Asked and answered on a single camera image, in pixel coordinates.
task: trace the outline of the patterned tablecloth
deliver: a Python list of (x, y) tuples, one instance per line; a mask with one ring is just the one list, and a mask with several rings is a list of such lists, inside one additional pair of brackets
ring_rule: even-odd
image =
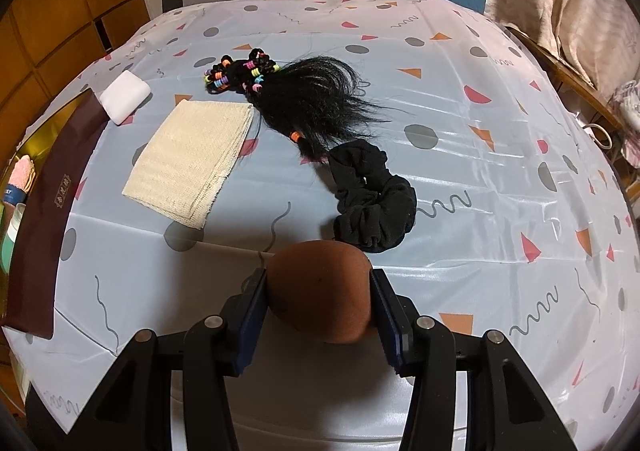
[[(502, 330), (581, 450), (605, 441), (638, 392), (640, 259), (607, 161), (564, 111), (528, 52), (479, 14), (446, 0), (241, 0), (161, 15), (85, 69), (38, 123), (88, 85), (124, 69), (152, 95), (109, 124), (66, 226), (50, 341), (5, 329), (68, 430), (114, 356), (142, 327), (185, 330), (219, 311), (264, 259), (332, 237), (326, 167), (300, 160), (258, 115), (241, 158), (197, 231), (122, 196), (140, 152), (175, 104), (209, 96), (206, 67), (260, 47), (280, 64), (343, 59), (388, 120), (374, 142), (418, 196), (414, 230), (372, 254), (396, 291), (453, 330)], [(305, 339), (269, 315), (254, 363), (227, 381), (243, 450), (397, 449), (411, 381), (375, 338)], [(174, 446), (184, 448), (180, 376)], [(465, 440), (458, 381), (455, 449)]]

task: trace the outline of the brown ball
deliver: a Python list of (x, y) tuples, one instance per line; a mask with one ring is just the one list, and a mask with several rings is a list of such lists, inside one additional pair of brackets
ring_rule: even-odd
[(326, 343), (354, 343), (371, 320), (371, 263), (341, 241), (291, 245), (267, 263), (269, 306), (282, 321)]

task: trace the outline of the metal screw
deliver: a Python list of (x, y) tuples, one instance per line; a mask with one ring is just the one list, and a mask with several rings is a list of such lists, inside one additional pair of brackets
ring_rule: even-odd
[(499, 345), (504, 341), (504, 334), (502, 332), (498, 332), (498, 330), (489, 330), (486, 338), (489, 339), (492, 343)]
[(430, 318), (429, 316), (420, 316), (415, 321), (415, 324), (417, 324), (420, 328), (424, 328), (425, 330), (429, 330), (429, 329), (433, 328), (436, 325), (436, 322), (432, 318)]
[(204, 320), (204, 325), (207, 328), (220, 328), (222, 323), (222, 317), (220, 316), (209, 316)]
[(139, 343), (146, 343), (149, 339), (151, 339), (151, 330), (147, 330), (146, 328), (143, 330), (139, 330), (136, 332), (134, 339)]

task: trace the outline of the bottle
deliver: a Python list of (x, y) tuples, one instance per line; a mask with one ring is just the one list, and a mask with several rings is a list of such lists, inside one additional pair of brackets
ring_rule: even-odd
[(0, 247), (0, 267), (5, 274), (9, 274), (9, 265), (11, 264), (11, 256), (14, 253), (15, 238), (18, 235), (22, 214), (24, 213), (24, 204), (15, 206), (15, 211), (9, 222), (4, 238), (2, 238), (2, 246)]

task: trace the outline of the black hair extension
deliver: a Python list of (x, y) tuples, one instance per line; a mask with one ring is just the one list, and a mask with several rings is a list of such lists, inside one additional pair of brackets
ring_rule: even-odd
[(296, 142), (300, 153), (321, 160), (336, 144), (368, 138), (359, 127), (379, 122), (362, 95), (360, 76), (347, 63), (316, 56), (280, 68), (262, 50), (248, 60), (224, 56), (205, 73), (207, 90), (235, 90), (260, 111), (265, 123)]

